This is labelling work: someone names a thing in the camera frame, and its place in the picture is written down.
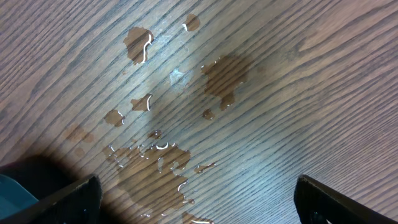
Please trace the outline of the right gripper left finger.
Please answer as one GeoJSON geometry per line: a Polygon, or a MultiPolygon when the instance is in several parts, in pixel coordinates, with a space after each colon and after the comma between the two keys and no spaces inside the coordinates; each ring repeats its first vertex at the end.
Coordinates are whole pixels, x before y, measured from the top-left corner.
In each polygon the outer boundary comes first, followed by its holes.
{"type": "Polygon", "coordinates": [[[102,197],[99,178],[91,174],[1,220],[1,224],[95,224],[102,197]]]}

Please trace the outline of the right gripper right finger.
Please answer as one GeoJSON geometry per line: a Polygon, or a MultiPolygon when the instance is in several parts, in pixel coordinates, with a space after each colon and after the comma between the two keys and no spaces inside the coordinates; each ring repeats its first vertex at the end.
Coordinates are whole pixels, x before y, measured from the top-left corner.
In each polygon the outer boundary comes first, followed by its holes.
{"type": "Polygon", "coordinates": [[[397,224],[307,175],[298,176],[294,204],[301,223],[397,224]]]}

